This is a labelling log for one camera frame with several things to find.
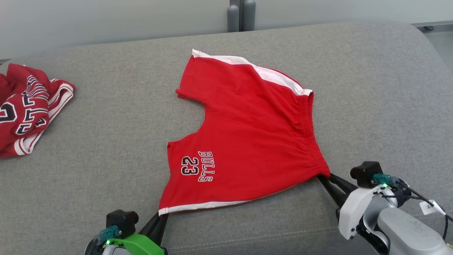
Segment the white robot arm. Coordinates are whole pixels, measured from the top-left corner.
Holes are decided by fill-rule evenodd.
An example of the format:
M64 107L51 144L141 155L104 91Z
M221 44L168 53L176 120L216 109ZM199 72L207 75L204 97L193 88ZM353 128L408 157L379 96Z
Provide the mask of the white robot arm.
M385 177L390 176L382 174L378 162L364 162L351 170L351 176L359 187L336 175L329 179L319 177L340 207L338 229L343 237L353 239L359 234L380 255L453 255L453 249L439 233L398 209L410 198L426 200L404 181L393 177L385 183ZM441 207L433 206L451 220Z

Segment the white trim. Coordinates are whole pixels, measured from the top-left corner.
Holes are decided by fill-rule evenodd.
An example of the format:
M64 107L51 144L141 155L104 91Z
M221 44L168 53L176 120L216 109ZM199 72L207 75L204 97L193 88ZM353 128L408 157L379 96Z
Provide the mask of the white trim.
M276 83L281 86L285 86L290 88L294 94L298 96L302 95L310 95L312 93L311 89L304 89L302 86L300 86L297 82L293 81L291 78L288 76L279 73L275 70L261 67L261 66L256 66L249 61L247 61L245 58L242 57L236 57L236 56L210 56L204 52L201 52L199 50L192 49L192 56L194 58L210 58L210 59L217 59L222 62L225 62L227 64L249 64L251 65L255 71L258 73L258 75L266 81L270 81L273 83Z
M43 133L43 131L22 139L22 148L24 148L24 150L27 154L30 154L33 151L34 144L41 137L42 133ZM33 144L31 144L32 141L35 139L35 137L38 137L38 138L36 138L35 142Z
M14 142L14 150L16 151L18 156L22 156L22 155L25 155L25 153L20 149L19 142L20 142L20 139L17 139Z
M49 111L49 123L53 120L53 118L55 118L55 116L61 111L63 106L72 98L73 95L72 91L66 91L63 96L61 96L60 103Z
M58 91L55 93L55 95L48 101L48 105L53 104L53 103L60 97L60 92L61 92L61 90L64 89L64 88L67 89L67 90L69 90L71 93L74 91L74 90L72 89L72 87L71 87L69 84L67 84L67 83L62 83L62 84L60 85L60 88L58 89Z
M215 208L221 206L232 206L248 201L231 201L231 202L206 202L201 204L191 204L191 205L182 205L182 206L172 206L159 209L159 216L162 214L167 214L177 211L186 211L186 210L196 210L196 209L206 209L206 208Z

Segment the bulls jersey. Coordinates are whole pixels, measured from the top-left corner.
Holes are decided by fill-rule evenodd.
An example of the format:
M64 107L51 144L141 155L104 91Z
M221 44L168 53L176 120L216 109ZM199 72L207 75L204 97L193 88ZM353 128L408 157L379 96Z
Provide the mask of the bulls jersey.
M41 70L9 64L0 74L0 157L30 154L73 92L72 84Z
M251 201L330 176L316 143L313 92L279 71L193 50L176 90L200 101L200 129L168 144L159 214Z

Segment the gray fabric surface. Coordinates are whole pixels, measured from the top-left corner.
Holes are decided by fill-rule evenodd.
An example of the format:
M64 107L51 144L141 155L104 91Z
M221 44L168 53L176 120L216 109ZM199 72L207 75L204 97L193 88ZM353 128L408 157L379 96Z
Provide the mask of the gray fabric surface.
M340 23L55 49L12 62L76 86L31 155L0 160L0 254L76 255L106 213L141 228L169 178L168 141L197 131L202 105L179 99L195 48L242 56L313 89L315 133L331 171L380 161L453 209L453 77L416 28ZM6 72L6 64L0 67ZM403 209L438 231L443 217ZM317 180L246 204L171 214L170 254L374 254L343 239Z

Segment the red shorts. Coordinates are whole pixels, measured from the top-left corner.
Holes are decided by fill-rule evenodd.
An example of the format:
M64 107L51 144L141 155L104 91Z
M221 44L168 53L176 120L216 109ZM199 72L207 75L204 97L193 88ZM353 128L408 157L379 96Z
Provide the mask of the red shorts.
M196 133L168 144L160 215L243 203L330 176L313 133L313 92L291 77L193 50L176 93L202 102L206 116Z

